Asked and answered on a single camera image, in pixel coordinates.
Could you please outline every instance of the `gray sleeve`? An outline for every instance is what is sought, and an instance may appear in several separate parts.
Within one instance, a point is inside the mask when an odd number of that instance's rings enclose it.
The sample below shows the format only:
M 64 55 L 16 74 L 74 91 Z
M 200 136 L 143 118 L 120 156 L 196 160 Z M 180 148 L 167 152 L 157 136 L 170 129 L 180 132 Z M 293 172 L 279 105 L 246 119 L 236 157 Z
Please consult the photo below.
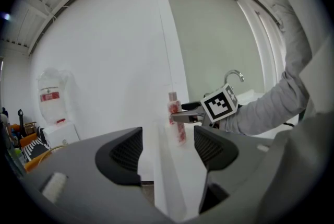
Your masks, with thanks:
M 275 3 L 283 21 L 287 49 L 282 78 L 263 97 L 221 120 L 222 130 L 257 135 L 283 124 L 306 108 L 309 96 L 299 73 L 311 60 L 311 49 L 288 0 L 275 0 Z

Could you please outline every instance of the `yellow cable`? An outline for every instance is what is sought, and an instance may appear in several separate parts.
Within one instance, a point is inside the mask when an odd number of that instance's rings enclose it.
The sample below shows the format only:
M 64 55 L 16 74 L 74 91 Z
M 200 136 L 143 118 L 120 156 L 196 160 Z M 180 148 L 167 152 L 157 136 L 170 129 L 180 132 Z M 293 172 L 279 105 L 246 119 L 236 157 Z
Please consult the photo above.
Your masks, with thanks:
M 41 157 L 40 161 L 38 162 L 37 166 L 39 166 L 40 162 L 42 162 L 42 160 L 45 158 L 45 156 L 47 156 L 49 153 L 51 153 L 53 150 L 58 149 L 58 148 L 62 148 L 65 147 L 66 145 L 59 145 L 56 147 L 51 148 L 50 150 L 47 150 Z

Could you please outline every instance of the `white box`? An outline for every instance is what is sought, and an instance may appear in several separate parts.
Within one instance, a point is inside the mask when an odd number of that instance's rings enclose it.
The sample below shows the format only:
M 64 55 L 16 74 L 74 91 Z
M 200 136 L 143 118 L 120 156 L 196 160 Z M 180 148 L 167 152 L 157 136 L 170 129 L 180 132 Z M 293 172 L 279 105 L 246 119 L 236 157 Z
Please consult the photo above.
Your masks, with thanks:
M 212 123 L 236 113 L 238 109 L 238 99 L 228 83 L 200 102 Z
M 47 128 L 43 129 L 43 134 L 51 148 L 79 141 L 74 124 L 69 121 L 48 126 Z

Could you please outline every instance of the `faucet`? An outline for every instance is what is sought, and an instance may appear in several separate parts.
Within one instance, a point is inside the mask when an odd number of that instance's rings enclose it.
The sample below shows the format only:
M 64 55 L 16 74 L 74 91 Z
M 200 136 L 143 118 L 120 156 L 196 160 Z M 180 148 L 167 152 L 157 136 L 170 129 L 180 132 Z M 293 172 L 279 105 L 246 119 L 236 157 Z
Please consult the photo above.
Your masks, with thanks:
M 245 78 L 244 76 L 242 75 L 242 73 L 240 73 L 238 70 L 230 70 L 228 71 L 225 76 L 224 76 L 224 86 L 227 84 L 228 82 L 228 77 L 230 74 L 236 74 L 237 76 L 239 76 L 240 78 L 240 82 L 244 82 L 245 81 Z

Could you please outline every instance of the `pink bottle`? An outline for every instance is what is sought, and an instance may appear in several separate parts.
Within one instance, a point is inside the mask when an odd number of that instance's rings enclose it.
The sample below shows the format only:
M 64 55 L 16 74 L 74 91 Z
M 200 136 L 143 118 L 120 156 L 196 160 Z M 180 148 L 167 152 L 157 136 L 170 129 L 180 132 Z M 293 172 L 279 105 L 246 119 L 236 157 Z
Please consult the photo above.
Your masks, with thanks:
M 186 130 L 184 123 L 175 122 L 171 118 L 172 113 L 181 112 L 181 103 L 177 100 L 176 92 L 169 92 L 168 117 L 172 134 L 175 136 L 176 144 L 182 145 L 186 142 Z

